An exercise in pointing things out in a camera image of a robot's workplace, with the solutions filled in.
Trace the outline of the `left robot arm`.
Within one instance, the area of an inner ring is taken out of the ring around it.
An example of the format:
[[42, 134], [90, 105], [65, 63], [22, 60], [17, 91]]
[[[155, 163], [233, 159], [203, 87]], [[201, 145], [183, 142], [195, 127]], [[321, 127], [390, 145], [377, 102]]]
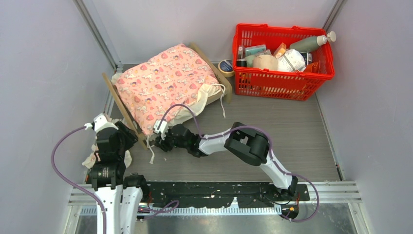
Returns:
[[143, 175], [124, 176], [126, 152], [138, 137], [122, 122], [99, 115], [92, 124], [96, 132], [96, 163], [90, 171], [93, 195], [100, 216], [99, 234], [131, 234], [137, 222], [139, 203], [150, 194]]

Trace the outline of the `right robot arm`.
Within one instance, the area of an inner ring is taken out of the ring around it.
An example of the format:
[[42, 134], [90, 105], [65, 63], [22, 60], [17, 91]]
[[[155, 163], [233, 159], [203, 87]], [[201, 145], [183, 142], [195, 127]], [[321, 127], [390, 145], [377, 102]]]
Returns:
[[158, 136], [154, 145], [164, 152], [183, 148], [194, 157], [228, 151], [244, 163], [261, 168], [282, 199], [291, 200], [298, 192], [297, 177], [276, 159], [269, 137], [253, 126], [234, 122], [231, 128], [221, 133], [200, 135], [178, 124]]

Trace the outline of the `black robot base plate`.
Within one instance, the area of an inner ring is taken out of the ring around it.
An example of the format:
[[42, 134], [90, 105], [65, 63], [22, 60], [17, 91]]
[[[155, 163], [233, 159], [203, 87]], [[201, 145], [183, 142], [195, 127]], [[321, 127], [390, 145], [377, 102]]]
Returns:
[[309, 201], [307, 185], [298, 184], [293, 196], [270, 182], [178, 182], [150, 181], [141, 202], [156, 208], [173, 200], [179, 208], [228, 208], [233, 202], [239, 208], [266, 208]]

